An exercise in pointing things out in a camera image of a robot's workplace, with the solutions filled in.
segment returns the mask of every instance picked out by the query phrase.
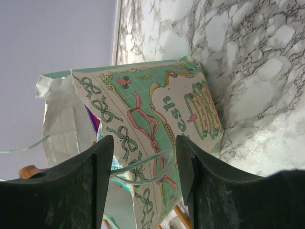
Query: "gift bag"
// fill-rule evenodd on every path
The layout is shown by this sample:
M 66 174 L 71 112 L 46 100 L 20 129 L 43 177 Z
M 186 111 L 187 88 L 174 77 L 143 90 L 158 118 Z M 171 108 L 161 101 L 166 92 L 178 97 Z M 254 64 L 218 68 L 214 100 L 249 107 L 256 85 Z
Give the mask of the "gift bag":
M 114 137 L 126 167 L 165 150 L 185 135 L 206 152 L 220 150 L 223 129 L 200 64 L 191 57 L 72 70 L 77 95 Z M 158 176 L 166 156 L 126 173 L 134 181 Z M 181 198 L 176 159 L 156 182 L 129 186 L 137 228 L 157 228 Z

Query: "white paper bag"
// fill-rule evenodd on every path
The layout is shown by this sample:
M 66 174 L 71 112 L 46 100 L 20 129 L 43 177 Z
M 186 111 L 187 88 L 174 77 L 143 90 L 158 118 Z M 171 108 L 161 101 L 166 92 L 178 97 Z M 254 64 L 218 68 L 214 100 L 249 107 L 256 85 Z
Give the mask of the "white paper bag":
M 96 140 L 88 112 L 75 93 L 70 71 L 42 75 L 36 96 L 45 102 L 43 149 L 49 167 L 85 151 Z

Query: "green bow illustration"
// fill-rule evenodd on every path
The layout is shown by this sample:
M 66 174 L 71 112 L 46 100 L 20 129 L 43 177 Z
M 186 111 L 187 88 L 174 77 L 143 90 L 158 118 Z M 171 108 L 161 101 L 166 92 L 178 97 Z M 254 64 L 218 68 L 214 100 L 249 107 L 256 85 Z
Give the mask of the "green bow illustration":
M 136 162 L 140 161 L 140 160 L 141 160 L 141 157 L 142 157 L 142 154 L 141 154 L 141 152 L 139 151 L 138 160 L 134 159 L 134 160 L 132 160 L 128 165 L 131 165 L 131 164 L 133 164 L 133 163 L 136 163 Z M 142 180 L 147 180 L 147 179 L 144 177 L 144 174 L 141 172 L 142 169 L 143 169 L 143 165 L 139 166 L 138 168 L 134 168 L 134 169 L 130 170 L 130 172 L 134 174 L 134 179 L 133 179 L 134 181 L 137 181 L 138 178 L 140 178 L 140 181 L 142 181 Z
M 146 214 L 148 215 L 152 209 L 153 209 L 153 203 L 149 200 L 149 195 L 151 194 L 151 191 L 149 188 L 147 188 L 143 192 L 143 196 L 141 194 L 135 193 L 134 196 L 141 199 L 141 202 L 144 204 L 142 208 L 142 212 L 144 214 L 141 223 L 143 224 L 146 218 Z
M 81 80 L 75 76 L 73 76 L 74 79 L 77 79 L 77 81 L 81 84 L 81 85 L 85 85 L 84 89 L 86 92 L 88 92 L 87 97 L 89 99 L 91 99 L 92 93 L 93 94 L 101 94 L 102 91 L 100 90 L 100 88 L 98 88 L 97 86 L 94 86 L 92 84 L 92 80 L 88 77 L 83 77 Z
M 110 111 L 107 111 L 108 110 L 108 105 L 105 103 L 105 99 L 106 97 L 103 95 L 102 99 L 101 100 L 92 100 L 91 101 L 91 104 L 94 108 L 98 109 L 101 114 L 102 114 L 102 120 L 106 123 L 109 123 L 112 121 L 112 119 L 117 119 L 117 120 L 120 120 L 120 121 L 123 121 L 123 119 L 115 116 L 113 113 L 111 113 Z
M 122 148 L 126 151 L 124 155 L 124 159 L 127 161 L 129 156 L 129 151 L 134 152 L 135 150 L 138 149 L 138 144 L 134 140 L 129 138 L 128 129 L 125 126 L 121 125 L 118 128 L 118 131 L 115 131 L 109 127 L 107 127 L 106 130 L 115 133 L 115 135 L 117 135 L 117 137 L 122 140 Z
M 149 221 L 147 221 L 147 222 L 143 225 L 142 229 L 150 229 L 150 228 L 151 228 L 151 225 L 152 225 L 152 223 L 153 223 L 153 216 L 154 216 L 154 211 L 152 211 L 151 219 L 150 219 Z

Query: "ribbon illustration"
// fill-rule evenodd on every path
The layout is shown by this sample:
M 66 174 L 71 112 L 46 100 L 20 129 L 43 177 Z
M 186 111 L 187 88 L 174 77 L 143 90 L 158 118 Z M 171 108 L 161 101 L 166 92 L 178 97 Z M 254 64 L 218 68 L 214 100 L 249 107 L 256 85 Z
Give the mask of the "ribbon illustration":
M 142 208 L 142 212 L 144 214 L 141 223 L 143 224 L 146 218 L 146 215 L 148 215 L 152 209 L 153 209 L 153 203 L 149 200 L 149 196 L 151 194 L 151 191 L 149 188 L 145 189 L 143 192 L 143 196 L 141 194 L 135 193 L 134 196 L 141 199 L 141 202 L 144 204 Z
M 128 156 L 129 156 L 129 151 L 134 152 L 135 150 L 138 149 L 138 144 L 134 140 L 129 138 L 128 129 L 125 126 L 121 125 L 118 128 L 118 131 L 113 130 L 109 127 L 107 127 L 106 130 L 109 132 L 115 133 L 115 135 L 117 135 L 117 137 L 122 140 L 122 148 L 126 151 L 125 155 L 124 155 L 124 159 L 127 161 Z
M 151 228 L 151 224 L 153 223 L 153 216 L 154 216 L 154 211 L 152 211 L 151 219 L 150 219 L 149 221 L 147 221 L 147 222 L 142 226 L 142 229 L 150 229 L 150 228 Z
M 142 154 L 139 151 L 138 160 L 134 159 L 128 165 L 131 165 L 133 163 L 136 163 L 136 162 L 140 161 L 141 157 L 142 157 Z M 134 181 L 137 181 L 138 177 L 140 178 L 140 181 L 147 180 L 145 178 L 144 174 L 141 172 L 142 168 L 143 168 L 143 165 L 138 167 L 138 168 L 134 168 L 134 169 L 130 170 L 130 172 L 132 172 L 134 174 L 134 179 L 133 179 Z
M 103 120 L 104 122 L 106 122 L 106 123 L 111 122 L 112 119 L 117 119 L 117 120 L 123 121 L 123 119 L 121 119 L 121 118 L 115 116 L 115 115 L 114 115 L 113 113 L 111 113 L 110 111 L 107 111 L 109 107 L 108 107 L 108 105 L 105 103 L 105 99 L 106 99 L 106 97 L 103 95 L 103 97 L 102 97 L 101 100 L 96 99 L 96 100 L 92 100 L 92 101 L 91 101 L 92 106 L 93 106 L 95 109 L 97 109 L 97 110 L 99 110 L 99 111 L 101 112 L 101 114 L 102 114 L 102 120 Z
M 137 130 L 140 130 L 150 140 L 152 148 L 154 149 L 155 153 L 157 154 L 157 153 L 161 152 L 158 142 L 155 140 L 156 133 L 157 133 L 157 130 L 159 127 L 158 120 L 155 117 L 147 115 L 141 109 L 142 99 L 139 94 L 136 93 L 136 94 L 133 94 L 133 96 L 136 98 L 136 101 L 137 101 L 136 108 L 129 110 L 127 112 L 127 116 L 129 118 L 130 122 L 132 123 L 133 127 L 136 128 Z M 144 128 L 142 128 L 141 126 L 139 126 L 136 123 L 134 117 L 132 116 L 132 112 L 139 112 L 139 114 L 148 121 L 150 128 L 151 128 L 151 135 L 149 135 L 149 133 Z M 161 162 L 160 170 L 162 171 L 164 169 L 164 163 L 168 162 L 166 156 L 160 157 L 160 162 Z M 153 163 L 153 175 L 154 176 L 157 176 L 157 163 L 158 163 L 158 158 L 155 159 L 155 161 Z M 157 180 L 156 184 L 159 185 L 163 181 L 165 181 L 165 182 L 169 183 L 173 187 L 173 189 L 178 189 L 178 185 L 172 179 L 170 179 L 168 177 L 169 173 L 170 173 L 170 170 L 167 171 L 167 173 L 164 175 L 164 177 L 162 177 L 160 180 Z
M 79 78 L 75 77 L 75 76 L 73 76 L 73 78 L 76 79 L 81 85 L 85 85 L 84 89 L 85 89 L 86 92 L 88 92 L 87 97 L 89 99 L 91 99 L 92 93 L 93 94 L 101 94 L 102 93 L 100 88 L 98 88 L 97 86 L 94 86 L 92 84 L 92 80 L 90 78 L 83 77 L 81 80 Z

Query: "white wall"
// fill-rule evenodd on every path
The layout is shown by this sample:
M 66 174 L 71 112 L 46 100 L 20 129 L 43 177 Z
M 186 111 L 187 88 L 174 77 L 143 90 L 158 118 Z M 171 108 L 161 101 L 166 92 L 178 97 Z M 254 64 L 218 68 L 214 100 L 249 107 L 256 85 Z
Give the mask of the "white wall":
M 111 65 L 116 0 L 0 0 L 0 150 L 41 138 L 41 74 Z M 42 146 L 0 155 L 0 178 L 46 168 Z

